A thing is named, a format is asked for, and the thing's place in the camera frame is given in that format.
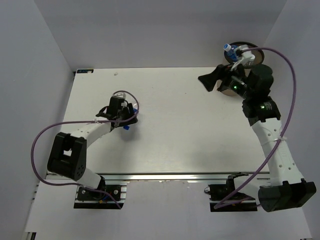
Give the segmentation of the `Pepsi-label bottle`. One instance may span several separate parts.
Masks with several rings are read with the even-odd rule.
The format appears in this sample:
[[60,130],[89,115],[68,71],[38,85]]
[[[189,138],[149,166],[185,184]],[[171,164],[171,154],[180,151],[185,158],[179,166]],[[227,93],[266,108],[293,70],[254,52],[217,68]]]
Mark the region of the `Pepsi-label bottle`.
[[126,122],[122,126],[125,130],[129,130],[130,125],[136,124],[138,122],[137,109],[133,107],[132,103],[128,103],[124,109],[124,120]]

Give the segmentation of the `blue-label bottle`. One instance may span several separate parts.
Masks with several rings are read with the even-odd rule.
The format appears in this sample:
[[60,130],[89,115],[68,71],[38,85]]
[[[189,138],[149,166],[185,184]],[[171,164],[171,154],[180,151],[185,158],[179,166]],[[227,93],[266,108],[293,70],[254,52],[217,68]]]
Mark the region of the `blue-label bottle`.
[[237,45],[226,43],[223,46],[223,50],[224,50],[224,57],[228,63],[232,64],[239,60],[239,57],[237,55],[237,50],[238,50]]

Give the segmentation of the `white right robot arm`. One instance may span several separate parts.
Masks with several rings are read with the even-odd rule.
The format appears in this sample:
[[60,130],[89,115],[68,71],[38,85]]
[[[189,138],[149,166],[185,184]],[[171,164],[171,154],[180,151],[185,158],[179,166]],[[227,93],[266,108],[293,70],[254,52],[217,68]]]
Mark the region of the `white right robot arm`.
[[246,74],[242,65],[233,69],[220,64],[198,80],[209,92],[220,81],[219,92],[230,90],[243,99],[242,111],[260,142],[270,174],[270,184],[257,191],[261,207],[266,212],[302,207],[317,188],[299,171],[284,138],[287,125],[282,125],[278,106],[269,96],[274,82],[272,69],[258,64]]

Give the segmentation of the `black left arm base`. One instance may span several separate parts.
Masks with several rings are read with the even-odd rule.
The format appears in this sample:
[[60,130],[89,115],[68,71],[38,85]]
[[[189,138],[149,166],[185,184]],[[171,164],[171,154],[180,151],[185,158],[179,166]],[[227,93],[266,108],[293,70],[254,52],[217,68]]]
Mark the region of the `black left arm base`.
[[120,210],[125,203],[127,182],[106,181],[105,193],[94,192],[78,187],[73,204],[74,209]]

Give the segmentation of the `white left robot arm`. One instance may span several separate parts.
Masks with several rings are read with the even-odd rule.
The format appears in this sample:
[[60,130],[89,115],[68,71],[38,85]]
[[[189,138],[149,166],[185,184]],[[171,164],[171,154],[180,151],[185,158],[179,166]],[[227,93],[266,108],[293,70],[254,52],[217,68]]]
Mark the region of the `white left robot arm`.
[[88,193],[99,200],[105,196],[104,178],[87,168],[87,149],[98,139],[116,128],[128,127],[138,122],[132,103],[121,92],[113,95],[109,105],[103,107],[88,123],[71,132],[55,136],[49,155],[47,170],[87,187]]

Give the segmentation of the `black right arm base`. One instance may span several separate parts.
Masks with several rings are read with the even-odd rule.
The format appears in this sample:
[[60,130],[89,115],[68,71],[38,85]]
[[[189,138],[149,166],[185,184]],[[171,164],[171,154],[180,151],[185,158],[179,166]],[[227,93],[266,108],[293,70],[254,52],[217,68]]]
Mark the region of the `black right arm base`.
[[214,183],[205,187],[203,191],[209,196],[210,211],[212,213],[256,212],[259,204],[256,202],[255,194],[258,191],[255,186],[250,189],[251,186],[248,184],[228,199],[224,199],[247,178],[249,174],[237,172],[229,175],[225,183]]

